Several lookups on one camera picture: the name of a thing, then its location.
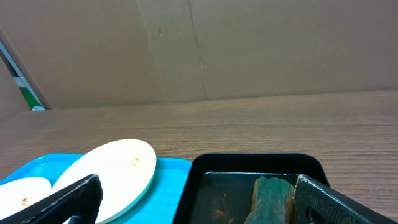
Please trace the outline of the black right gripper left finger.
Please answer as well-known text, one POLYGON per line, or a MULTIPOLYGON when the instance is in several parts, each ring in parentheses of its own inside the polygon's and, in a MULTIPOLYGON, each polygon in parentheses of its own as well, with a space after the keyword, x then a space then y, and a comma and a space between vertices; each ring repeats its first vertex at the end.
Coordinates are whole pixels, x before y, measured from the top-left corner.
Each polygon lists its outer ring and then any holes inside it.
POLYGON ((90 174, 1 220, 1 224, 95 224, 103 199, 100 178, 90 174))

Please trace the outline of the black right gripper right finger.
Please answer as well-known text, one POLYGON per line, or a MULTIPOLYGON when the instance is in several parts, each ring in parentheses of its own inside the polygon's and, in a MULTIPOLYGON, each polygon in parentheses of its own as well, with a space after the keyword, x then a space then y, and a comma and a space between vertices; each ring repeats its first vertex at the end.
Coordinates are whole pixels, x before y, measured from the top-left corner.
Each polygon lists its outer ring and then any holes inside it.
POLYGON ((296 224, 397 224, 319 181, 300 175, 294 193, 296 224))

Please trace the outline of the green yellow sponge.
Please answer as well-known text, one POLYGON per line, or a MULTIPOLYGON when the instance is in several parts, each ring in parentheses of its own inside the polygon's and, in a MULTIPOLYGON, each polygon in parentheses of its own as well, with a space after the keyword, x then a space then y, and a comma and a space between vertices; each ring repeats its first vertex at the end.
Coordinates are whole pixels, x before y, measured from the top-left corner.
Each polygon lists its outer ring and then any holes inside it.
POLYGON ((291 223, 294 190, 294 186, 284 179, 264 176, 256 179, 251 209, 244 224, 291 223))

